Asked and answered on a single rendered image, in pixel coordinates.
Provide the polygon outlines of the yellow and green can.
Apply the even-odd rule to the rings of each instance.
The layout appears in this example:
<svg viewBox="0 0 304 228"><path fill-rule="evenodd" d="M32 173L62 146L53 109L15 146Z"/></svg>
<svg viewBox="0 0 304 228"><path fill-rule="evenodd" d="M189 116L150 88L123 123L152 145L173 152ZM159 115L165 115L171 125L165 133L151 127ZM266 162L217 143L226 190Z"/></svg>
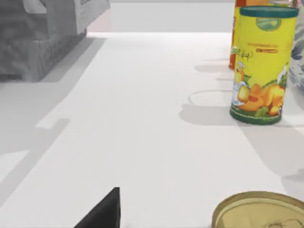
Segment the yellow and green can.
<svg viewBox="0 0 304 228"><path fill-rule="evenodd" d="M240 8L230 115L270 125L282 118L298 8Z"/></svg>

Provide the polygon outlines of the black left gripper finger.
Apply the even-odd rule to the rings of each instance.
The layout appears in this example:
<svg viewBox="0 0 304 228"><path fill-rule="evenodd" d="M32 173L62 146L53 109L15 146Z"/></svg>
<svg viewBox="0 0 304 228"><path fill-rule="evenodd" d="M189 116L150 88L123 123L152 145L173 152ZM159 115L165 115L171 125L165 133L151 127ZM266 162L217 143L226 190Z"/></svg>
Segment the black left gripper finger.
<svg viewBox="0 0 304 228"><path fill-rule="evenodd" d="M120 188L113 188L73 228L120 228Z"/></svg>

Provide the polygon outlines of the blue and white bottle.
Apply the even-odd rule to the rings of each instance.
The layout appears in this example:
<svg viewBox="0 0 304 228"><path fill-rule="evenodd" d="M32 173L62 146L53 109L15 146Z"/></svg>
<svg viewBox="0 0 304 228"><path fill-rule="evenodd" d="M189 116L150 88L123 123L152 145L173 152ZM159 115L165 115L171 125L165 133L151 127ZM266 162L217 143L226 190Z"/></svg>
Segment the blue and white bottle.
<svg viewBox="0 0 304 228"><path fill-rule="evenodd" d="M304 0L288 0L289 6L299 10L294 34L294 45L289 67L289 78L304 95Z"/></svg>

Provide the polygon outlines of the gold lidded can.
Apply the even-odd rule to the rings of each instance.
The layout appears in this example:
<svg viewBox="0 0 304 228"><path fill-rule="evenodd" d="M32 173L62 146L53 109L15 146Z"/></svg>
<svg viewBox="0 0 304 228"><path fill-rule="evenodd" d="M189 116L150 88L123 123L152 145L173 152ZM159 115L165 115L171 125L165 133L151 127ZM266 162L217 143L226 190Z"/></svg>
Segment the gold lidded can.
<svg viewBox="0 0 304 228"><path fill-rule="evenodd" d="M241 192L216 206L211 228L304 228L304 202L269 191Z"/></svg>

